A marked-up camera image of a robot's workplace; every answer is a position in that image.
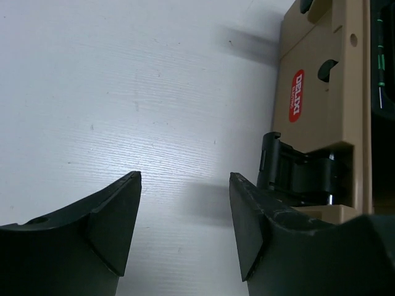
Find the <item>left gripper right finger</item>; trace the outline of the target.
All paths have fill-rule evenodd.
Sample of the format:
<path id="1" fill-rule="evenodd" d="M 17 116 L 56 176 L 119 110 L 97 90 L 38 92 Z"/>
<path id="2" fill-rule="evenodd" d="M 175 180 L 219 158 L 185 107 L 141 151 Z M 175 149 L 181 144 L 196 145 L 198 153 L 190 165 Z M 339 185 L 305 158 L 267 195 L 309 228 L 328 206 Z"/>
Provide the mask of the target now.
<path id="1" fill-rule="evenodd" d="M 229 196 L 250 295 L 393 295 L 394 217 L 331 224 L 295 210 L 239 173 Z"/>

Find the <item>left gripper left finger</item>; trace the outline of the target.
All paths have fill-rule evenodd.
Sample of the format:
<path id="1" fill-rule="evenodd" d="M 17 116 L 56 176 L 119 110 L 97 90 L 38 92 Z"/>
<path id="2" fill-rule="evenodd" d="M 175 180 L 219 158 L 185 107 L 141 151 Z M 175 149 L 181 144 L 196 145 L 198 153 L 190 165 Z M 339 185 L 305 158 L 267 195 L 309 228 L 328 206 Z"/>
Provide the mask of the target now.
<path id="1" fill-rule="evenodd" d="M 2 295 L 114 295 L 141 197 L 132 171 L 25 224 L 1 227 Z"/>

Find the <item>tan plastic toolbox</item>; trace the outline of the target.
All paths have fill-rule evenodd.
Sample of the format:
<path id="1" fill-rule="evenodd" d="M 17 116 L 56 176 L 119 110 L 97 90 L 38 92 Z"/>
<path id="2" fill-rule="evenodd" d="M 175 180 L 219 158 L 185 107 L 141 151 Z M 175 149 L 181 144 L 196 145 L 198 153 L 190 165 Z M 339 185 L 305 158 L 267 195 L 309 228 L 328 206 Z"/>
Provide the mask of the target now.
<path id="1" fill-rule="evenodd" d="M 333 151 L 348 167 L 333 205 L 296 205 L 325 221 L 394 215 L 394 120 L 372 113 L 370 1 L 300 1 L 281 24 L 273 132 L 302 153 Z"/>

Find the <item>green black precision screwdriver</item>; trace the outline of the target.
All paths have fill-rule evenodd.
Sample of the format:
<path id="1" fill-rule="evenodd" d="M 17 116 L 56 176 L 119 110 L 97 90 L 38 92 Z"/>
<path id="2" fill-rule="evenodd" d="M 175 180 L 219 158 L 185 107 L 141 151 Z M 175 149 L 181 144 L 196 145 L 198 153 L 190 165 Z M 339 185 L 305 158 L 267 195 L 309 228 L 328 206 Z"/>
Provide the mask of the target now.
<path id="1" fill-rule="evenodd" d="M 376 18 L 377 25 L 377 49 L 378 49 L 378 93 L 380 109 L 383 108 L 383 92 L 385 90 L 385 58 L 384 58 L 384 34 L 383 19 L 380 14 Z"/>

